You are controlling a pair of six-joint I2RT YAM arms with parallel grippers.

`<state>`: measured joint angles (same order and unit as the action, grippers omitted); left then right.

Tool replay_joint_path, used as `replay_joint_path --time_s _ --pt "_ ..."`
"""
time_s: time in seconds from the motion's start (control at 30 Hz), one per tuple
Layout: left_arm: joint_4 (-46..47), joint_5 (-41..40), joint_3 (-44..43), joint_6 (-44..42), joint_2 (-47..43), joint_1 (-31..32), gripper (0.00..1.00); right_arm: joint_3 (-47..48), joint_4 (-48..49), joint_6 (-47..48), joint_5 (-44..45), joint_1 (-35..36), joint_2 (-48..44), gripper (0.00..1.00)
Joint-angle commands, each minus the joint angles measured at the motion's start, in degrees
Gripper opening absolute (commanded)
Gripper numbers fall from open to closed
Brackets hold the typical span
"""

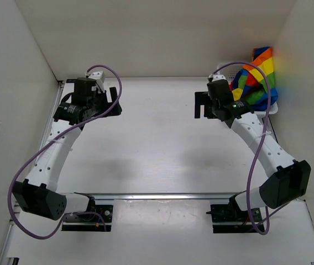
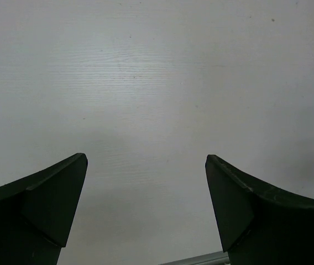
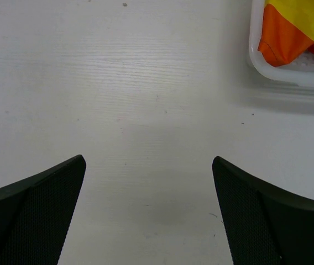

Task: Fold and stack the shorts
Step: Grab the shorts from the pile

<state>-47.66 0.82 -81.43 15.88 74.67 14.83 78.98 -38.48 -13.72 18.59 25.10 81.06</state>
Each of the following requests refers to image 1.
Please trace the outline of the rainbow striped shorts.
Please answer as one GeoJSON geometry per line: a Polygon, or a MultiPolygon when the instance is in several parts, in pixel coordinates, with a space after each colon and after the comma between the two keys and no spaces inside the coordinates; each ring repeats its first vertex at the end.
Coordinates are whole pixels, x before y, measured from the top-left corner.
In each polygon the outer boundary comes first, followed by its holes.
{"type": "MultiPolygon", "coordinates": [[[[261,47],[253,50],[252,64],[258,66],[266,75],[271,88],[271,104],[278,99],[276,90],[273,50],[261,47]]],[[[255,111],[264,112],[268,106],[268,89],[263,76],[255,68],[244,65],[231,82],[230,90],[234,100],[245,99],[255,111]]]]}

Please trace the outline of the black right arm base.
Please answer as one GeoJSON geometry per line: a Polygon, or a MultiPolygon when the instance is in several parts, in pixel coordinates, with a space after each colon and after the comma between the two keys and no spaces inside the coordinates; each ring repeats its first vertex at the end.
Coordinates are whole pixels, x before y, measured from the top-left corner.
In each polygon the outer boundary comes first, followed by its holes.
{"type": "Polygon", "coordinates": [[[250,204],[247,204],[246,192],[240,192],[231,196],[227,204],[212,204],[206,214],[211,216],[215,234],[265,235],[269,232],[269,219],[261,215],[264,207],[266,204],[259,192],[250,195],[250,204]]]}

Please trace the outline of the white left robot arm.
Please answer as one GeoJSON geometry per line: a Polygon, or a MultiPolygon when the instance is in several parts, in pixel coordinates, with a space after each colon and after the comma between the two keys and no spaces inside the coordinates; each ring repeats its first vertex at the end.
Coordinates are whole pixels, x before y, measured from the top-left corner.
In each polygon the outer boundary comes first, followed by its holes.
{"type": "Polygon", "coordinates": [[[89,195],[70,196],[57,193],[57,183],[63,165],[83,122],[103,115],[118,116],[119,104],[109,102],[102,72],[74,80],[74,90],[63,96],[53,116],[53,123],[43,151],[24,181],[16,181],[12,188],[17,203],[24,212],[51,220],[60,219],[66,212],[76,211],[84,221],[92,220],[96,207],[89,195]]]}

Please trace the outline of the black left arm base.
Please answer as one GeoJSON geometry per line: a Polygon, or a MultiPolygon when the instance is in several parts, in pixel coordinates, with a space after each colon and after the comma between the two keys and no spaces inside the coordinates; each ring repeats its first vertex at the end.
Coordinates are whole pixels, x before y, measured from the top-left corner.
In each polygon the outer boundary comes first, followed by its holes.
{"type": "Polygon", "coordinates": [[[110,232],[113,219],[113,204],[100,203],[90,196],[88,214],[66,216],[61,230],[70,232],[110,232]]]}

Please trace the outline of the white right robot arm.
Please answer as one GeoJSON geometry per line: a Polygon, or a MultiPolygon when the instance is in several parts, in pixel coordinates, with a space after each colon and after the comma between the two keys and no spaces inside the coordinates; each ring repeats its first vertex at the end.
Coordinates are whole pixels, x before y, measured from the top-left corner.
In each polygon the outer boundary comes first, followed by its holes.
{"type": "Polygon", "coordinates": [[[228,213],[240,221],[249,209],[276,209],[305,195],[311,167],[307,161],[297,161],[289,155],[268,132],[253,108],[244,99],[234,100],[224,79],[209,82],[206,92],[195,92],[195,118],[204,116],[227,124],[262,165],[267,180],[249,192],[241,192],[229,200],[228,213]]]}

